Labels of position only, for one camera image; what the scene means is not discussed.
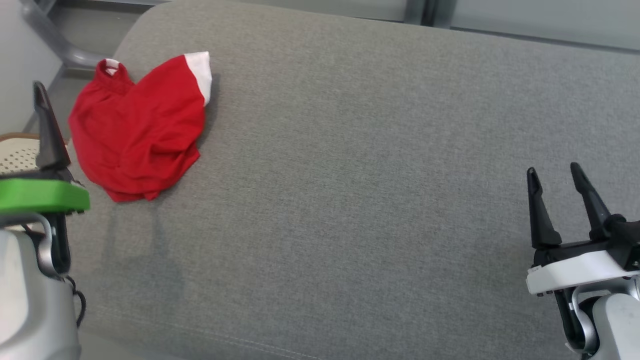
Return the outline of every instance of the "white wall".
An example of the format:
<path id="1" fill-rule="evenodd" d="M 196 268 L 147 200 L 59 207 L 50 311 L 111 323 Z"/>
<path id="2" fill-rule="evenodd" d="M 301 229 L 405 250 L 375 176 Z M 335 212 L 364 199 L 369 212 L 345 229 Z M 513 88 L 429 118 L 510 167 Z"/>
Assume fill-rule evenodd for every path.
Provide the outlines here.
<path id="1" fill-rule="evenodd" d="M 0 0 L 0 135 L 24 129 L 33 113 L 32 81 L 48 87 L 61 66 L 20 9 L 18 0 Z"/>
<path id="2" fill-rule="evenodd" d="M 451 26 L 640 50 L 640 1 L 457 0 Z"/>

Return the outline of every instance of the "floor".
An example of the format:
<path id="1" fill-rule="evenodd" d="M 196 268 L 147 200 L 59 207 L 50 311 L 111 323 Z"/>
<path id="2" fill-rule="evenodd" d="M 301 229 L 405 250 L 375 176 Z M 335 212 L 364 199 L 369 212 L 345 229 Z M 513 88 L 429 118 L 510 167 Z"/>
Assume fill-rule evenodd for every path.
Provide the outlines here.
<path id="1" fill-rule="evenodd" d="M 85 1 L 59 1 L 49 17 L 74 45 L 111 57 L 140 15 L 148 6 L 131 4 L 101 4 Z M 70 138 L 68 117 L 80 91 L 93 78 L 92 72 L 61 69 L 49 87 L 49 98 L 64 138 Z M 38 124 L 31 119 L 27 133 L 38 133 Z"/>

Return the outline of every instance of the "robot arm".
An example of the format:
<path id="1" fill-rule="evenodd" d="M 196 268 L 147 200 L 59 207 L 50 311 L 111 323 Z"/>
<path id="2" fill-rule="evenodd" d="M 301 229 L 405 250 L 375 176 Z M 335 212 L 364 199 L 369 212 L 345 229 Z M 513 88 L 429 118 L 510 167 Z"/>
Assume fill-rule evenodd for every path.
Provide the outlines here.
<path id="1" fill-rule="evenodd" d="M 610 214 L 580 165 L 571 164 L 591 231 L 588 241 L 562 244 L 542 201 L 535 169 L 527 171 L 531 244 L 529 292 L 554 294 L 567 347 L 583 359 L 627 360 L 640 354 L 640 222 Z M 610 294 L 579 301 L 580 295 Z"/>
<path id="2" fill-rule="evenodd" d="M 76 185 L 44 86 L 34 84 L 40 117 L 38 170 L 0 176 L 0 359 L 78 360 L 73 296 L 84 296 L 66 276 L 70 268 L 65 217 L 89 208 Z M 9 231 L 39 223 L 44 231 Z"/>

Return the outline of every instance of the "gray fabric upholstery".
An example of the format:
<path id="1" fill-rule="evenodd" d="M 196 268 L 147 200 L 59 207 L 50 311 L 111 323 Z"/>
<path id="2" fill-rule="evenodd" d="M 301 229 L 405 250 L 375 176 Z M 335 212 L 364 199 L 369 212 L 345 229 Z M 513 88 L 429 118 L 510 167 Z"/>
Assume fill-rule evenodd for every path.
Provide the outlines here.
<path id="1" fill-rule="evenodd" d="M 525 171 L 565 240 L 571 161 L 640 218 L 640 58 L 211 0 L 149 10 L 116 58 L 137 81 L 203 50 L 178 185 L 115 204 L 72 169 L 86 330 L 192 360 L 575 357 L 525 285 Z"/>

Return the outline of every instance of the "seam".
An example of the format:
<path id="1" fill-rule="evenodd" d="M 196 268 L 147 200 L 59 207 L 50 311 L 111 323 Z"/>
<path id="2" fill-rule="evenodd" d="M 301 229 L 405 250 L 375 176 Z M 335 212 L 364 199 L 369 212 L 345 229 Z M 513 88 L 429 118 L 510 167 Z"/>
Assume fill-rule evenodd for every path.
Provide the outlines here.
<path id="1" fill-rule="evenodd" d="M 125 316 L 125 314 L 122 314 L 122 313 L 118 315 L 118 314 L 114 314 L 114 313 L 108 313 L 107 311 L 102 311 L 102 310 L 98 310 L 98 312 L 99 313 L 103 313 L 105 315 L 113 315 L 113 316 L 115 316 L 117 318 L 123 318 L 123 319 L 127 319 L 127 320 L 132 320 L 134 322 L 142 323 L 142 324 L 145 324 L 145 325 L 148 325 L 148 326 L 151 326 L 151 327 L 155 327 L 156 329 L 163 330 L 163 328 L 158 323 L 153 323 L 153 322 L 148 322 L 148 321 L 145 321 L 145 320 L 131 318 L 130 316 Z M 212 337 L 206 336 L 204 334 L 199 334 L 198 331 L 196 331 L 196 330 L 191 330 L 191 329 L 186 329 L 186 330 L 194 332 L 196 336 L 200 336 L 200 337 L 205 338 L 205 339 L 210 339 L 210 340 L 213 340 L 213 341 L 220 341 L 220 342 L 223 342 L 223 343 L 230 343 L 230 344 L 233 344 L 233 345 L 237 345 L 239 347 L 246 347 L 246 348 L 250 348 L 250 349 L 254 349 L 254 350 L 258 350 L 258 351 L 262 351 L 262 352 L 268 352 L 269 354 L 273 354 L 273 355 L 277 355 L 277 356 L 288 357 L 289 359 L 300 360 L 297 357 L 278 354 L 277 352 L 272 352 L 272 351 L 264 350 L 264 349 L 257 348 L 257 347 L 251 347 L 249 345 L 238 344 L 238 343 L 234 343 L 233 341 L 229 341 L 229 340 L 222 340 L 222 339 L 212 338 Z"/>
<path id="2" fill-rule="evenodd" d="M 299 353 L 299 352 L 295 352 L 295 351 L 287 350 L 287 349 L 284 349 L 284 348 L 274 347 L 274 346 L 267 345 L 267 344 L 257 343 L 257 342 L 255 342 L 255 341 L 251 341 L 251 340 L 246 340 L 246 339 L 236 338 L 236 337 L 229 336 L 229 335 L 219 334 L 219 333 L 217 333 L 217 332 L 212 332 L 212 331 L 208 331 L 208 330 L 204 330 L 204 329 L 190 328 L 190 327 L 186 327 L 186 326 L 183 326 L 183 325 L 179 325 L 179 324 L 175 324 L 175 323 L 162 322 L 162 321 L 150 322 L 150 321 L 148 321 L 148 320 L 143 320 L 143 319 L 141 319 L 140 317 L 137 317 L 137 316 L 135 316 L 135 315 L 131 315 L 131 314 L 127 314 L 127 313 L 125 313 L 125 312 L 123 312 L 123 311 L 120 311 L 120 310 L 110 309 L 110 308 L 108 308 L 108 307 L 104 307 L 104 306 L 100 306 L 100 305 L 95 305 L 94 307 L 98 307 L 98 308 L 102 309 L 102 310 L 98 310 L 98 312 L 100 312 L 100 313 L 116 315 L 117 317 L 119 317 L 119 318 L 124 318 L 124 319 L 132 319 L 132 320 L 137 321 L 137 322 L 139 322 L 139 323 L 148 323 L 148 324 L 155 325 L 155 326 L 157 326 L 158 324 L 162 324 L 162 325 L 165 325 L 165 326 L 169 326 L 169 327 L 177 327 L 177 328 L 179 328 L 179 329 L 184 329 L 184 330 L 191 331 L 191 332 L 202 332 L 202 333 L 204 333 L 204 334 L 209 334 L 209 335 L 212 335 L 212 336 L 217 336 L 217 337 L 219 337 L 219 338 L 227 338 L 227 339 L 233 339 L 233 340 L 237 340 L 237 341 L 243 341 L 243 342 L 245 342 L 245 343 L 251 343 L 251 344 L 258 345 L 258 346 L 262 346 L 262 347 L 273 348 L 273 349 L 276 349 L 276 350 L 279 350 L 279 351 L 284 351 L 284 352 L 287 352 L 287 353 L 290 353 L 290 354 L 296 354 L 296 355 L 298 355 L 298 356 L 308 357 L 308 358 L 310 358 L 310 359 L 322 360 L 322 359 L 321 359 L 321 358 L 319 358 L 319 357 L 310 356 L 310 355 L 305 355 L 305 354 L 302 354 L 302 353 Z M 233 343 L 233 342 L 231 342 L 231 341 L 228 341 L 228 340 L 222 340 L 222 339 L 220 339 L 220 341 L 224 341 L 224 342 L 228 342 L 228 343 Z M 282 354 L 277 354 L 277 353 L 270 352 L 270 351 L 267 351 L 267 350 L 263 350 L 263 349 L 260 349 L 260 348 L 250 347 L 250 346 L 248 346 L 248 345 L 237 344 L 237 343 L 233 343 L 233 344 L 236 344 L 236 345 L 239 345 L 239 346 L 246 346 L 246 347 L 249 347 L 249 348 L 254 348 L 254 349 L 256 349 L 256 350 L 261 350 L 261 351 L 269 352 L 269 353 L 271 353 L 271 354 L 282 355 Z M 290 356 L 286 356 L 286 355 L 282 355 L 282 356 L 284 356 L 284 357 L 289 357 L 289 358 L 291 358 L 291 359 L 296 359 L 295 357 L 290 357 Z"/>

